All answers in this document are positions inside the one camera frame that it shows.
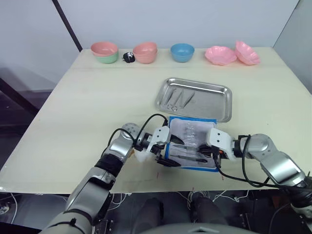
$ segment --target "blue-edged package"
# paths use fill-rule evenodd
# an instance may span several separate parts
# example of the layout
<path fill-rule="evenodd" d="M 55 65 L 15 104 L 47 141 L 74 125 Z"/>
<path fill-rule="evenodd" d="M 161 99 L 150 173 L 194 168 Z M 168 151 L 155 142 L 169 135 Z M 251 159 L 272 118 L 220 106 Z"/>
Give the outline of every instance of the blue-edged package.
<path fill-rule="evenodd" d="M 165 158 L 178 162 L 184 169 L 218 171 L 212 157 L 198 152 L 206 144 L 208 130 L 216 127 L 215 119 L 170 116 L 169 127 L 171 134 L 183 140 L 184 145 L 168 143 Z"/>

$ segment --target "floor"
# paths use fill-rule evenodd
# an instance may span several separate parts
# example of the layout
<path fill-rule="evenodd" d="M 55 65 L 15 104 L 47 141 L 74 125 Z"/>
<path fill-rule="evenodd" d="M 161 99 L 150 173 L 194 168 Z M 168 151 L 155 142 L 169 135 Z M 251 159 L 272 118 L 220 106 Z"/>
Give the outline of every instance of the floor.
<path fill-rule="evenodd" d="M 48 97 L 48 94 L 37 94 L 36 98 L 32 99 L 32 101 L 40 107 Z M 27 125 L 31 120 L 32 116 L 0 95 L 0 127 L 12 124 Z M 22 132 L 18 134 L 0 133 L 0 168 L 17 145 L 21 136 Z M 220 192 L 210 191 L 211 198 L 214 198 Z M 224 195 L 239 197 L 246 195 L 246 192 L 227 191 Z M 181 192 L 181 194 L 187 196 L 188 192 Z M 190 222 L 187 201 L 181 194 L 173 192 L 127 195 L 124 202 L 117 209 L 108 211 L 105 217 L 105 219 L 113 221 L 111 223 L 111 233 L 130 234 L 132 224 L 139 209 L 148 198 L 152 197 L 156 197 L 164 203 L 163 224 Z M 7 213 L 0 215 L 0 222 L 10 223 L 15 212 L 14 200 L 11 197 L 6 198 L 8 196 L 10 194 L 0 194 L 1 206 L 8 205 L 10 207 Z M 115 195 L 114 201 L 119 202 L 120 196 L 120 194 Z M 42 230 L 53 217 L 63 211 L 67 199 L 65 195 L 15 194 L 15 197 L 18 202 L 18 212 L 14 224 L 39 230 Z M 240 202 L 220 197 L 215 201 L 215 204 L 220 208 L 231 226 L 240 228 L 248 228 L 250 226 L 253 231 L 262 234 L 267 233 L 269 221 L 274 212 L 272 193 L 270 191 L 250 191 L 249 196 L 240 199 Z M 274 233 L 305 233 L 305 228 L 302 226 L 299 217 L 291 209 L 285 209 L 274 220 L 272 234 Z"/>

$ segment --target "blue bowl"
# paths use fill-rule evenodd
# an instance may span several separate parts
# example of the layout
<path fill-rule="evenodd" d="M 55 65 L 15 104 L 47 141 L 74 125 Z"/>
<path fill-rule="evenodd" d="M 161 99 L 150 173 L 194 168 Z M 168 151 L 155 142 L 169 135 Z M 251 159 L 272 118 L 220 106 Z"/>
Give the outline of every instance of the blue bowl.
<path fill-rule="evenodd" d="M 175 44 L 171 47 L 171 55 L 177 62 L 187 62 L 194 54 L 194 47 L 186 43 Z"/>

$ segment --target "black pole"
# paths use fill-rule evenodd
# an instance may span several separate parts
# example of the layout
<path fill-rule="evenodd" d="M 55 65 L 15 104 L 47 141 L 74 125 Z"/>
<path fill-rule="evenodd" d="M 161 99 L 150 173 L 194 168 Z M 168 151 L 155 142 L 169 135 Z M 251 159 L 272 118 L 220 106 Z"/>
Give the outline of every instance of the black pole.
<path fill-rule="evenodd" d="M 10 99 L 24 108 L 26 111 L 35 116 L 39 109 L 31 104 L 27 99 L 20 95 L 15 89 L 8 85 L 3 79 L 0 78 L 0 91 L 7 95 Z"/>
<path fill-rule="evenodd" d="M 73 39 L 77 49 L 80 52 L 82 50 L 82 46 L 80 45 L 80 43 L 79 43 L 79 41 L 78 41 L 78 39 L 77 39 L 77 37 L 76 37 L 72 27 L 70 26 L 70 24 L 69 24 L 65 14 L 64 14 L 64 12 L 63 12 L 63 10 L 62 10 L 58 0 L 52 0 L 52 2 L 54 4 L 56 10 L 58 11 L 58 14 L 59 14 L 60 18 L 62 19 L 65 27 L 67 28 L 67 31 L 69 32 L 70 36 L 72 37 L 72 39 Z"/>

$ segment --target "white table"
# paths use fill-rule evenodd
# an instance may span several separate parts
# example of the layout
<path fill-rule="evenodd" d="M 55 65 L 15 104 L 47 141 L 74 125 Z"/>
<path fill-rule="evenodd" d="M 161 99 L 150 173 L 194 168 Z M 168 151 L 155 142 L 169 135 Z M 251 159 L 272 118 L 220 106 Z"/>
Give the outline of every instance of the white table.
<path fill-rule="evenodd" d="M 312 98 L 272 48 L 255 48 L 262 63 L 214 66 L 196 49 L 191 61 L 174 62 L 159 49 L 152 64 L 98 63 L 83 50 L 31 123 L 0 172 L 0 191 L 69 194 L 94 166 L 112 131 L 126 122 L 142 125 L 159 112 L 154 100 L 162 82 L 178 77 L 221 84 L 233 92 L 232 119 L 217 128 L 237 137 L 264 133 L 307 173 L 312 169 Z M 129 50 L 120 50 L 121 55 Z M 162 123 L 154 119 L 152 131 Z M 250 179 L 266 177 L 247 160 Z M 223 160 L 224 172 L 242 176 L 240 160 Z M 112 192 L 250 189 L 219 173 L 165 168 L 131 157 Z"/>

